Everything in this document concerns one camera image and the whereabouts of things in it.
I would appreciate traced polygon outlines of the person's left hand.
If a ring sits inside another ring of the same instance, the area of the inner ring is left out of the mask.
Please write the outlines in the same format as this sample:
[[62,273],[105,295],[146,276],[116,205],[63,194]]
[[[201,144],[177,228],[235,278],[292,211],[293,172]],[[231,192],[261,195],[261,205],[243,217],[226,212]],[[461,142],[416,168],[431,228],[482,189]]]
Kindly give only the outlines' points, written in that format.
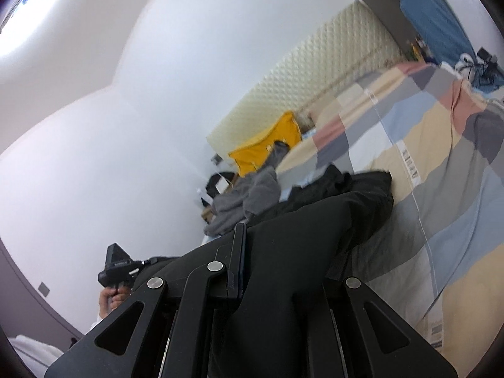
[[132,293],[132,289],[128,286],[118,288],[106,287],[102,289],[98,299],[99,312],[98,315],[101,319],[118,308],[124,301],[126,301]]

